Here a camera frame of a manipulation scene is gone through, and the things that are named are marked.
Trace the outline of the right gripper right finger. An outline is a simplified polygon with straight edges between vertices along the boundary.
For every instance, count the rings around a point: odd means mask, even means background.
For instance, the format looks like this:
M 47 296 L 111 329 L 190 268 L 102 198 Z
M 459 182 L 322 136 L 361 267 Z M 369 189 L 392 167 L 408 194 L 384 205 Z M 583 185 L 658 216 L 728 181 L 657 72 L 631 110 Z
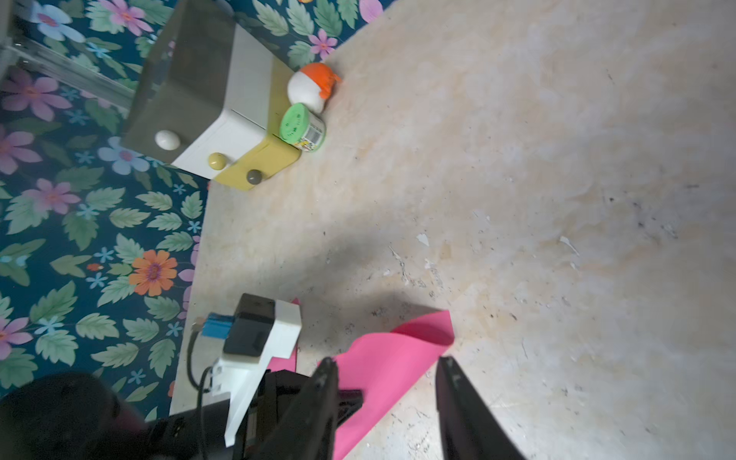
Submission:
M 439 358 L 435 389 L 445 459 L 524 459 L 452 356 Z

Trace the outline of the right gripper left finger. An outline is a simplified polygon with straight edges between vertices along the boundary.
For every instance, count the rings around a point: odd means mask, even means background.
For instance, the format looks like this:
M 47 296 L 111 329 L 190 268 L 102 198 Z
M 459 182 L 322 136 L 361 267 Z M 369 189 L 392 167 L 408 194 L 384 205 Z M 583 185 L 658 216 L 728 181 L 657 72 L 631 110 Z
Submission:
M 253 459 L 332 459 L 337 414 L 338 368 L 324 358 Z

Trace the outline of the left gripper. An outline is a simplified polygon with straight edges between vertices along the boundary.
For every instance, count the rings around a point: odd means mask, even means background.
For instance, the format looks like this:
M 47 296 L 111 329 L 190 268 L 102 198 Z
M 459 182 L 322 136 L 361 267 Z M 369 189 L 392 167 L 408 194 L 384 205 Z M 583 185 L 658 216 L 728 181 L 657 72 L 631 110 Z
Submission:
M 253 459 L 310 377 L 291 371 L 269 372 L 264 376 L 236 435 L 234 459 Z M 363 396 L 359 390 L 338 388 L 337 429 L 361 409 L 362 404 Z

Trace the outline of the pink square paper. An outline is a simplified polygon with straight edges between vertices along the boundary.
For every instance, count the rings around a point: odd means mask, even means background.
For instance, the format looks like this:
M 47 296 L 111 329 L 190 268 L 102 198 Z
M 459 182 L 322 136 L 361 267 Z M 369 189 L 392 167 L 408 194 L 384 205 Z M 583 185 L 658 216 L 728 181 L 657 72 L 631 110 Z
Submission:
M 266 340 L 266 355 L 270 358 L 268 370 L 296 371 L 297 341 L 303 329 L 300 301 L 277 300 L 276 318 Z

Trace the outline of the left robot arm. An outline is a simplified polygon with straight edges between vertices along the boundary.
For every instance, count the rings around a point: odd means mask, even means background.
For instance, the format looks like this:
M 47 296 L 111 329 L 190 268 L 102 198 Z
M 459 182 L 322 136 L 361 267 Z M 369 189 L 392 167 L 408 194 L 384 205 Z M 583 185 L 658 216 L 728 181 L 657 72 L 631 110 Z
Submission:
M 264 375 L 233 446 L 224 443 L 229 402 L 145 421 L 91 374 L 51 375 L 1 402 L 4 459 L 252 459 L 309 379 Z

